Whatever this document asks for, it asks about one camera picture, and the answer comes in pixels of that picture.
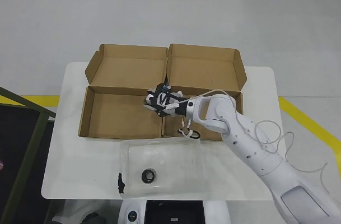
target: clear plastic container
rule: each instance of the clear plastic container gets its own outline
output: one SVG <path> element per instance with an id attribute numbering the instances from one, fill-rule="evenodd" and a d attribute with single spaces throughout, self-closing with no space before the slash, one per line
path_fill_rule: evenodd
<path id="1" fill-rule="evenodd" d="M 142 174 L 155 172 L 145 183 Z M 159 138 L 125 140 L 120 144 L 123 198 L 201 192 L 204 173 L 200 140 Z"/>

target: metal ring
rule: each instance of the metal ring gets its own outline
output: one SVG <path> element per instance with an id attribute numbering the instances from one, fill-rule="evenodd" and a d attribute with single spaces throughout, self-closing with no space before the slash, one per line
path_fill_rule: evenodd
<path id="1" fill-rule="evenodd" d="M 145 184 L 150 184 L 155 180 L 156 175 L 157 175 L 157 173 L 155 172 L 154 169 L 152 169 L 152 168 L 146 169 L 142 172 L 142 181 Z"/>

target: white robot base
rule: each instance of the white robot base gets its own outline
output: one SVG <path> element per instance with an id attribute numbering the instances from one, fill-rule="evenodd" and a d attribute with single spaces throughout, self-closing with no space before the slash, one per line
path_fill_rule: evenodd
<path id="1" fill-rule="evenodd" d="M 124 200 L 118 224 L 231 224 L 224 200 Z"/>

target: open cardboard box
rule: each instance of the open cardboard box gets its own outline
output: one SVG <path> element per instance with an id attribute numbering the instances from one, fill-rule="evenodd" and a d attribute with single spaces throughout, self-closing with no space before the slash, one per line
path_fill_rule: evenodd
<path id="1" fill-rule="evenodd" d="M 143 107 L 147 90 L 167 75 L 173 91 L 197 96 L 222 89 L 236 99 L 242 113 L 241 89 L 246 74 L 236 49 L 171 44 L 168 48 L 103 44 L 92 57 L 86 77 L 79 136 L 142 139 L 180 136 L 181 118 L 159 118 Z M 221 140 L 199 124 L 201 139 Z"/>

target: yellow floor marking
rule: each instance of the yellow floor marking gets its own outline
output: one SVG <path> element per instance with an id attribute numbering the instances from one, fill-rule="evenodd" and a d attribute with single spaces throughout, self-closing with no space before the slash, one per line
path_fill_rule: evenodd
<path id="1" fill-rule="evenodd" d="M 314 122 L 309 116 L 304 114 L 301 110 L 293 106 L 285 98 L 278 98 L 280 108 L 285 111 L 295 121 L 299 122 L 302 126 L 308 129 L 312 134 L 318 137 L 321 141 L 326 143 L 332 148 L 334 157 L 337 162 L 339 175 L 341 178 L 341 141 L 329 133 L 326 129 L 321 127 L 318 123 Z"/>
<path id="2" fill-rule="evenodd" d="M 59 96 L 22 96 L 40 106 L 50 106 L 56 107 L 58 106 Z M 308 117 L 301 110 L 293 106 L 290 102 L 288 102 L 285 98 L 278 98 L 280 108 L 286 112 L 289 116 L 291 116 L 294 120 L 299 122 L 302 126 L 308 129 L 312 134 L 326 143 L 329 147 L 332 148 L 334 152 L 334 156 L 337 162 L 338 171 L 341 177 L 341 141 L 338 140 L 335 136 L 325 130 L 323 127 L 314 122 L 310 117 Z M 3 96 L 0 96 L 0 104 L 11 104 L 11 105 L 20 105 L 12 100 L 9 100 Z"/>
<path id="3" fill-rule="evenodd" d="M 58 106 L 59 96 L 22 96 L 40 106 Z M 21 105 L 6 97 L 0 96 L 0 104 Z"/>

